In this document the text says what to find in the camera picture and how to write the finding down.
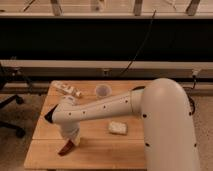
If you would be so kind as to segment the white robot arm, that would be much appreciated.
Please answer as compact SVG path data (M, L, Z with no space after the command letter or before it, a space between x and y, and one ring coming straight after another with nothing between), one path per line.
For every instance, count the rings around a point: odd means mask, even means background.
M143 119L148 171L201 171L190 100L174 80L155 79L143 89L82 105L64 97L45 119L74 139L81 121L124 115Z

